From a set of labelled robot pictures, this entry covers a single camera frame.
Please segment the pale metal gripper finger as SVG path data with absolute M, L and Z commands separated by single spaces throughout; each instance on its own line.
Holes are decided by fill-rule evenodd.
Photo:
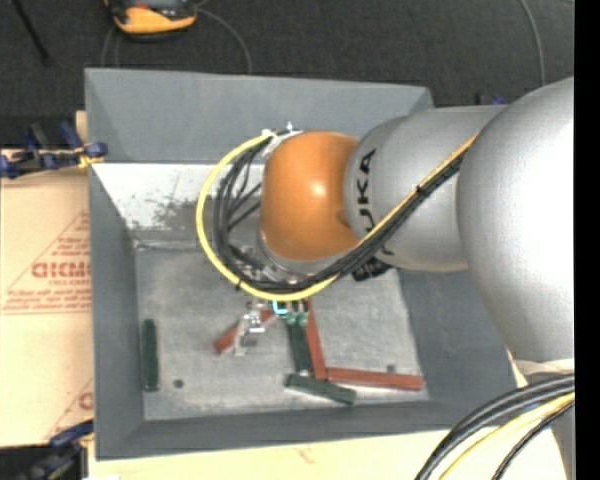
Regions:
M 248 319 L 243 317 L 239 320 L 236 326 L 236 332 L 234 336 L 234 349 L 233 353 L 237 357 L 244 356 L 247 352 L 247 347 L 244 344 L 244 338 L 248 334 Z
M 244 331 L 244 345 L 256 346 L 261 335 L 265 332 L 261 313 L 250 312 L 245 316 L 246 330 Z

